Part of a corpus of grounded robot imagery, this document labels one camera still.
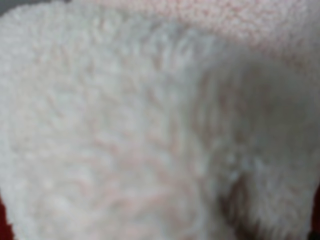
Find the pink fluffy towel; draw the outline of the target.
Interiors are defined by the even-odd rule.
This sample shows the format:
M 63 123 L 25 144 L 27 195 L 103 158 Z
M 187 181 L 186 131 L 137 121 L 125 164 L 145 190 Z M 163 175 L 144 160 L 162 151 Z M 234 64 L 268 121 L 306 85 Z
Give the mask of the pink fluffy towel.
M 305 240 L 320 110 L 282 64 L 90 3 L 0 19 L 0 191 L 18 240 Z

